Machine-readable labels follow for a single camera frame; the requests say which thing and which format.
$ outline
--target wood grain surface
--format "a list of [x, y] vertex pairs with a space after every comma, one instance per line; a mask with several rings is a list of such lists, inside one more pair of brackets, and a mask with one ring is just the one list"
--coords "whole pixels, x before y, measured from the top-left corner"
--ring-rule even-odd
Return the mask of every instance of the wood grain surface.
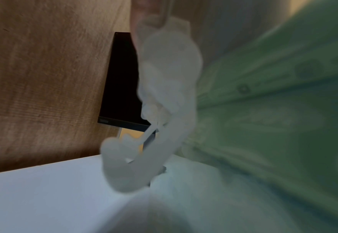
[[0, 171], [99, 153], [97, 123], [128, 0], [0, 0]]

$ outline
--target white plastic object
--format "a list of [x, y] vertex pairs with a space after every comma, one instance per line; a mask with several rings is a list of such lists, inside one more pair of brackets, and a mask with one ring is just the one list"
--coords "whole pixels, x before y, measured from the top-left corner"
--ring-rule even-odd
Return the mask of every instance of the white plastic object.
[[[108, 138], [102, 143], [104, 174], [117, 191], [146, 186], [195, 128], [195, 85], [203, 62], [188, 27], [187, 22], [169, 18], [162, 28], [151, 30], [138, 48], [138, 96], [143, 102], [142, 117], [151, 126], [139, 139]], [[137, 146], [156, 129], [160, 136], [139, 156]], [[127, 164], [126, 158], [134, 161]]]

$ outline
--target green fabric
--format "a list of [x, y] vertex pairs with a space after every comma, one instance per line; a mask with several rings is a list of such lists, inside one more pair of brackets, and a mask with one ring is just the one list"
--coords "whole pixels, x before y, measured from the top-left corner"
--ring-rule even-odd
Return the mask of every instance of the green fabric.
[[215, 61], [197, 90], [186, 146], [338, 216], [338, 0]]

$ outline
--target white surface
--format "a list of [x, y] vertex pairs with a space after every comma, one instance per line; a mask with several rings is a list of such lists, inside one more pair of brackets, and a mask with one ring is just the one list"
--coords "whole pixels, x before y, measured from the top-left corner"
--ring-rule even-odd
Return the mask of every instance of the white surface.
[[[147, 192], [114, 192], [105, 181], [99, 155], [3, 172], [0, 232], [106, 232], [112, 218], [132, 206], [133, 196], [139, 199], [133, 206], [144, 210]], [[145, 215], [134, 218], [131, 224], [145, 222]]]

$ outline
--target black screen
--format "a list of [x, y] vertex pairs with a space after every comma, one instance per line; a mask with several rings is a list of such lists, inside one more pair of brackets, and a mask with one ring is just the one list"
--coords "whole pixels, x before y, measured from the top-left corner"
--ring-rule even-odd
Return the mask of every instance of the black screen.
[[141, 118], [137, 85], [137, 54], [130, 33], [115, 32], [98, 122], [145, 131], [150, 123]]

